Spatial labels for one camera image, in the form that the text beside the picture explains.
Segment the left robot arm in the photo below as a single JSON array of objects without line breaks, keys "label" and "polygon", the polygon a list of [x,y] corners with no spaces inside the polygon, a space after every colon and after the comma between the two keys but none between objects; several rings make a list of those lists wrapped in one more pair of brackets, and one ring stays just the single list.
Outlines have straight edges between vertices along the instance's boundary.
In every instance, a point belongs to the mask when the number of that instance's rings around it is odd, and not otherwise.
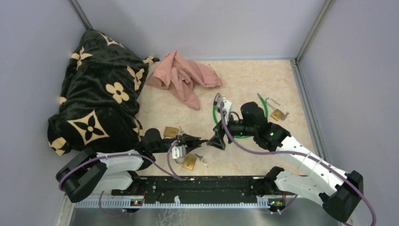
[{"label": "left robot arm", "polygon": [[72,203],[92,193],[141,195],[144,182],[137,171],[156,166],[154,153],[168,153],[173,159],[184,157],[207,140],[186,133],[162,138],[158,129],[149,129],[138,145],[121,153],[100,153],[89,148],[75,156],[56,174],[59,189]]}]

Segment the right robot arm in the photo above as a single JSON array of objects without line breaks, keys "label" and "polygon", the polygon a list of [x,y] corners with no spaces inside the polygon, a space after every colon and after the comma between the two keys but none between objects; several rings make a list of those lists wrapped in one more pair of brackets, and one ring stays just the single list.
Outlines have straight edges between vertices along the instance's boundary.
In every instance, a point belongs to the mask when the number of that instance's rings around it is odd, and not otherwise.
[{"label": "right robot arm", "polygon": [[255,102],[241,106],[241,118],[232,116],[232,103],[214,101],[213,111],[221,115],[208,145],[226,149],[225,137],[241,150],[256,155],[279,155],[303,176],[274,167],[266,176],[265,189],[300,195],[320,205],[335,220],[347,223],[358,204],[365,200],[364,178],[353,170],[337,168],[302,145],[287,129],[266,119]]}]

